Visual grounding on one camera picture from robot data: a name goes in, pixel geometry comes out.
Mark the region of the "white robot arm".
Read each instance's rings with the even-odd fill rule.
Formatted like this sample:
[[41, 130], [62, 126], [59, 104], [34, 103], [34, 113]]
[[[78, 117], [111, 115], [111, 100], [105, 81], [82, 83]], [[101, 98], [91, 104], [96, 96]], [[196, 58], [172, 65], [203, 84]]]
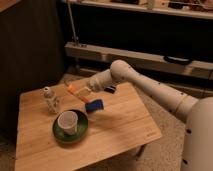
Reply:
[[180, 171], [213, 171], [213, 97], [195, 98], [138, 73], [123, 60], [91, 76], [83, 86], [85, 94], [129, 82], [185, 123]]

